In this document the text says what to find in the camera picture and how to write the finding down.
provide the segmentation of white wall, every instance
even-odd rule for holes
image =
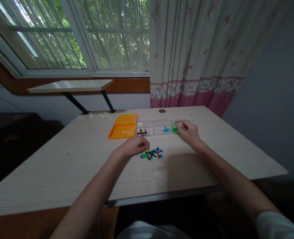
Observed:
[[[294,3],[222,118],[294,180]]]
[[[116,110],[150,108],[150,94],[108,94]],[[75,96],[87,110],[109,110],[100,94]],[[0,87],[1,112],[35,112],[44,120],[58,120],[64,126],[81,111],[65,96],[15,96]]]

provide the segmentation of curtain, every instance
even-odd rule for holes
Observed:
[[[222,116],[290,1],[151,0],[151,107]]]

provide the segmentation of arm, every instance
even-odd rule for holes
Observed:
[[[279,209],[252,183],[247,177],[221,158],[199,137],[198,126],[185,120],[178,120],[179,132],[186,140],[203,155],[203,158],[213,174],[225,190],[233,196],[241,208],[255,225],[257,216],[264,211],[281,214]]]
[[[75,200],[51,239],[85,238],[107,199],[113,179],[128,156],[149,149],[148,141],[141,136],[126,140],[115,149],[106,163]]]

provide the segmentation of clear plastic compartment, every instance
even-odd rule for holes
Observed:
[[[137,127],[152,127],[154,125],[153,121],[139,121],[137,122]]]
[[[169,125],[169,120],[168,119],[157,119],[154,121],[154,126],[161,126],[161,125]]]
[[[170,119],[156,119],[149,120],[151,118],[138,118],[135,135],[151,136],[151,135],[164,135],[164,134],[179,134],[175,123],[177,119],[175,116],[170,116]],[[191,116],[185,118],[190,123],[195,123]]]
[[[171,134],[169,125],[154,126],[154,134]]]
[[[152,127],[136,127],[136,135],[152,136],[154,135],[154,130]]]

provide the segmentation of window pane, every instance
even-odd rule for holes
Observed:
[[[149,68],[149,0],[78,0],[99,69]]]
[[[0,34],[28,69],[87,68],[59,0],[0,0]]]

